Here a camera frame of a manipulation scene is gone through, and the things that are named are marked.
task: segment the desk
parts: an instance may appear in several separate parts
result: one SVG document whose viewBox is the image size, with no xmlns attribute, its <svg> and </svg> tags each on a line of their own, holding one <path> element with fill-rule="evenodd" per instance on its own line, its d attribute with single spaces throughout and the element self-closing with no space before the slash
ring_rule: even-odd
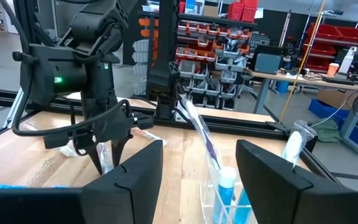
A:
<svg viewBox="0 0 358 224">
<path fill-rule="evenodd" d="M 260 88 L 258 98 L 256 101 L 256 105 L 254 108 L 255 114 L 261 114 L 263 112 L 265 100 L 267 97 L 267 92 L 269 90 L 269 83 L 270 80 L 276 80 L 276 81 L 286 81 L 286 82 L 294 82 L 295 77 L 289 77 L 281 73 L 277 73 L 276 75 L 266 74 L 266 73 L 260 73 L 260 72 L 253 72 L 251 70 L 247 70 L 248 73 L 250 73 L 254 77 L 260 77 L 264 78 L 262 82 L 262 86 Z M 299 84 L 307 84 L 307 85 L 316 85 L 316 86 L 326 86 L 326 87 L 332 87 L 332 88 L 340 88 L 343 90 L 356 90 L 358 91 L 358 85 L 342 85 L 337 83 L 328 83 L 325 81 L 310 81 L 305 80 L 302 77 L 298 78 Z M 353 140 L 349 139 L 349 136 L 351 135 L 354 127 L 356 126 L 358 121 L 358 114 L 354 114 L 353 112 L 349 113 L 349 116 L 346 118 L 346 121 L 344 125 L 341 128 L 341 136 L 343 138 L 344 144 L 349 146 L 355 153 L 358 154 L 358 144 L 356 144 Z"/>
<path fill-rule="evenodd" d="M 236 114 L 242 119 L 267 119 L 267 116 L 256 114 L 225 112 Z M 47 129 L 69 125 L 70 118 L 66 114 L 39 112 L 23 123 Z M 201 138 L 196 131 L 187 129 L 155 126 L 149 131 L 168 141 L 164 148 L 163 177 L 154 223 L 203 223 L 199 187 L 203 178 L 205 149 Z M 285 144 L 278 140 L 219 133 L 212 133 L 212 138 L 221 160 L 234 167 L 238 139 L 246 139 L 275 154 L 280 154 Z M 126 144 L 121 161 L 149 143 L 150 140 L 135 136 Z M 298 163 L 306 168 L 303 161 Z M 58 151 L 45 150 L 42 138 L 19 137 L 11 130 L 0 135 L 0 183 L 31 187 L 74 187 L 83 186 L 98 177 L 96 168 L 87 156 L 66 158 Z"/>
</svg>

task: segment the black metal frame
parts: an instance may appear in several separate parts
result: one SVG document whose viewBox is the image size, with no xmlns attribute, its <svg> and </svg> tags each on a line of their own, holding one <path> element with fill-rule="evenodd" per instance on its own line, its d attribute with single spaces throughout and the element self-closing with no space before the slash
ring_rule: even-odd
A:
<svg viewBox="0 0 358 224">
<path fill-rule="evenodd" d="M 0 90 L 0 106 L 11 107 L 17 93 L 13 91 Z M 70 100 L 74 106 L 76 115 L 83 115 L 81 101 Z M 64 99 L 53 100 L 49 106 L 40 106 L 29 102 L 26 110 L 31 110 L 29 114 L 22 118 L 22 121 L 30 118 L 40 111 L 48 111 L 53 113 L 70 114 L 70 107 Z M 149 116 L 153 116 L 153 109 L 132 107 L 134 112 L 140 112 Z M 212 132 L 224 133 L 224 134 L 235 134 L 239 136 L 250 136 L 255 138 L 267 138 L 286 141 L 288 139 L 288 131 L 280 131 L 277 129 L 280 125 L 277 123 L 264 123 L 256 121 L 245 121 L 231 118 L 220 118 L 214 116 L 202 116 L 205 120 L 208 128 Z M 178 121 L 172 121 L 167 119 L 154 118 L 154 124 L 156 126 L 166 126 L 171 128 L 183 128 L 183 129 L 194 129 L 193 125 L 188 123 L 182 123 Z M 0 135 L 7 131 L 7 128 L 0 130 Z M 309 167 L 309 169 L 327 179 L 330 179 L 338 184 L 341 184 L 331 173 L 320 163 L 320 161 L 312 155 L 315 142 L 309 142 L 305 149 L 302 151 L 300 157 L 302 161 Z"/>
</svg>

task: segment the gray floor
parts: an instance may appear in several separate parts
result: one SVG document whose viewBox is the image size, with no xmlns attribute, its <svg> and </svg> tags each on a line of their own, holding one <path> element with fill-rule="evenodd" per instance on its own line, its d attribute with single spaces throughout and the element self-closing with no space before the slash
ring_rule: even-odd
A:
<svg viewBox="0 0 358 224">
<path fill-rule="evenodd" d="M 6 34 L 0 32 L 0 89 L 17 91 L 19 89 L 19 63 L 13 61 L 11 52 L 21 50 L 21 45 L 17 35 Z M 122 52 L 117 52 L 117 56 L 121 57 Z M 116 66 L 114 68 L 114 82 L 116 85 L 116 93 L 119 96 L 131 96 L 133 94 L 132 87 L 134 81 L 139 77 L 135 76 L 129 67 Z M 283 120 L 284 124 L 291 124 L 302 119 L 305 121 L 314 121 L 318 119 L 314 114 L 308 111 L 311 98 L 316 98 L 316 90 L 306 90 L 293 96 L 288 107 L 286 116 Z M 277 95 L 269 92 L 266 106 L 276 115 L 280 116 L 288 93 Z M 242 112 L 253 112 L 255 100 L 250 95 L 244 93 L 238 101 L 237 110 Z M 0 127 L 9 112 L 9 108 L 0 111 Z M 313 154 L 331 171 L 345 174 L 358 175 L 358 155 L 342 144 L 317 143 Z M 338 178 L 345 186 L 358 190 L 358 180 Z"/>
</svg>

